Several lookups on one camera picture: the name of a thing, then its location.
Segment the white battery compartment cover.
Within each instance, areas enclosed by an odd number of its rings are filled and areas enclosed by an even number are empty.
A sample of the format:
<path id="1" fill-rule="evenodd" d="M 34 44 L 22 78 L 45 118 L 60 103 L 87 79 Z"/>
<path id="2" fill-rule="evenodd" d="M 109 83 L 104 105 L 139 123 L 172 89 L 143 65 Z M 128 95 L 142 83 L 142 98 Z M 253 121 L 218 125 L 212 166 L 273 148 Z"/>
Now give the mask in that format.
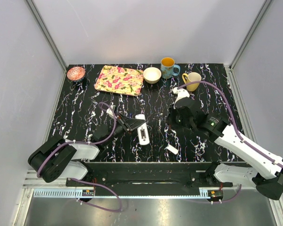
<path id="1" fill-rule="evenodd" d="M 167 150 L 169 150 L 173 154 L 178 154 L 178 152 L 179 152 L 177 148 L 175 148 L 175 147 L 173 147 L 171 145 L 168 145 L 166 148 L 167 148 Z"/>

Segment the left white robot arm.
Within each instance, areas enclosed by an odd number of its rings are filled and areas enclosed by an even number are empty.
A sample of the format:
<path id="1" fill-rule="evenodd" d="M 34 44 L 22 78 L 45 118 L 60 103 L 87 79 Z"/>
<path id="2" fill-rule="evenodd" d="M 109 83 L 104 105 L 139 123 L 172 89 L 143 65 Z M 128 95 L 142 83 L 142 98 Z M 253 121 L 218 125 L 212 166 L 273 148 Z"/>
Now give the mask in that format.
<path id="1" fill-rule="evenodd" d="M 129 118 L 118 113 L 116 124 L 111 128 L 104 124 L 96 127 L 90 144 L 54 135 L 29 156 L 28 164 L 47 183 L 57 178 L 75 177 L 82 186 L 88 186 L 93 175 L 88 172 L 81 160 L 99 161 L 114 138 L 135 130 L 140 134 L 142 129 L 146 129 L 144 114 Z"/>

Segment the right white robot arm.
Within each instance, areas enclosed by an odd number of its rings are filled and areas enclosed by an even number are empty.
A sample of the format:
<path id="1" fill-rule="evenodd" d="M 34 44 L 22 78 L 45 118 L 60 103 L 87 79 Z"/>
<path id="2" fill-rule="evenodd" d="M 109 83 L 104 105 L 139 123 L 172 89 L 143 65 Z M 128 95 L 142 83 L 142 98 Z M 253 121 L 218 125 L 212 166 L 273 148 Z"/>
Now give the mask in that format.
<path id="1" fill-rule="evenodd" d="M 218 164 L 205 174 L 209 186 L 217 186 L 220 182 L 238 183 L 256 188 L 269 199 L 280 199 L 283 194 L 283 157 L 245 137 L 225 117 L 205 114 L 191 105 L 171 105 L 168 119 L 172 126 L 203 135 L 250 165 L 246 168 Z"/>

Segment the white remote control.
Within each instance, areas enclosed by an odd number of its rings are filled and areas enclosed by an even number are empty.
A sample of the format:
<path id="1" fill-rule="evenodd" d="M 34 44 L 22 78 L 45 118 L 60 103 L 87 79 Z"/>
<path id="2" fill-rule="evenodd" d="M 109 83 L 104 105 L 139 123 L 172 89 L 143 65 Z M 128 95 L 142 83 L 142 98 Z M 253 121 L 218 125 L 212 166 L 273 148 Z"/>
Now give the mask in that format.
<path id="1" fill-rule="evenodd" d="M 135 116 L 135 118 L 146 121 L 144 114 L 138 114 Z M 141 126 L 137 128 L 137 133 L 140 145 L 148 145 L 150 143 L 146 122 L 144 122 Z"/>

